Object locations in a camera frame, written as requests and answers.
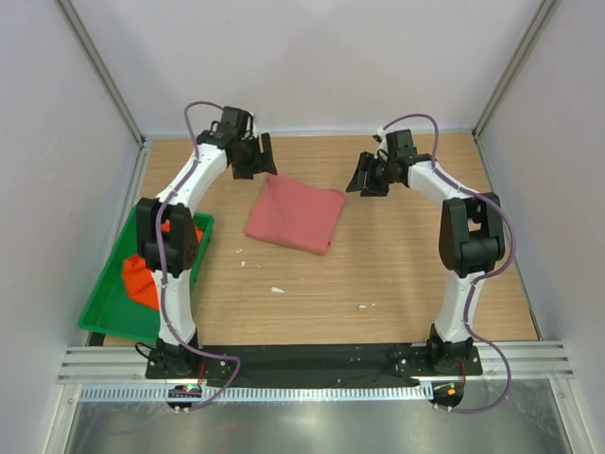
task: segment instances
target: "pink cloth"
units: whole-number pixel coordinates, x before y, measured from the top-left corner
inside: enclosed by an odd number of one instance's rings
[[[252,207],[246,235],[325,255],[344,205],[344,194],[269,175]]]

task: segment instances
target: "table surface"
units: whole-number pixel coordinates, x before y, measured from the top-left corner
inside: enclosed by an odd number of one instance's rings
[[[430,152],[432,135],[414,139],[419,152]],[[280,174],[338,190],[351,180],[359,153],[375,150],[371,138],[361,136],[275,137],[272,142]],[[156,141],[142,196],[164,189],[191,149],[188,141]],[[470,134],[443,135],[439,161],[461,182],[490,189]],[[438,209],[403,185],[393,186],[385,198],[347,194],[330,250],[319,256],[244,235],[264,180],[258,175],[234,181],[227,171],[199,205],[199,211],[215,217],[192,295],[200,343],[426,340],[446,278],[438,252]],[[285,293],[272,292],[273,287]],[[515,267],[486,283],[475,330],[500,341],[536,339]],[[105,344],[131,341],[108,336]]]

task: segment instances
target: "fabric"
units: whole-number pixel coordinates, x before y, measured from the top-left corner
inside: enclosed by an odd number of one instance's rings
[[[269,175],[245,232],[261,241],[326,255],[344,201],[342,192]]]
[[[162,230],[164,232],[169,232],[170,222],[167,221],[163,223]],[[198,226],[196,226],[196,234],[198,236],[198,242],[201,242],[204,233]],[[155,289],[151,271],[147,268],[143,257],[138,253],[125,258],[122,262],[122,282],[124,283],[126,294],[129,295],[129,298],[133,301],[143,306],[147,306],[150,309],[160,309],[158,292]]]

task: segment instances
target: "gray floor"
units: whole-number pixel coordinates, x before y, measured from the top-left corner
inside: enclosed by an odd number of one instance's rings
[[[470,382],[461,407],[493,401],[502,382]],[[547,380],[516,381],[479,415],[426,402],[225,404],[166,415],[127,436],[165,404],[79,404],[70,454],[559,454],[571,453]]]

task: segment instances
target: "green tray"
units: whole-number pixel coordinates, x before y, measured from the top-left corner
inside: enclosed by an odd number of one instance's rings
[[[204,237],[199,245],[198,258],[191,270],[191,289],[198,280],[199,267],[212,236],[215,220],[210,215],[196,213],[193,221],[204,233]],[[78,325],[82,329],[97,333],[155,344],[160,330],[160,313],[129,298],[122,283],[122,262],[135,253],[136,219],[132,209],[82,311]]]

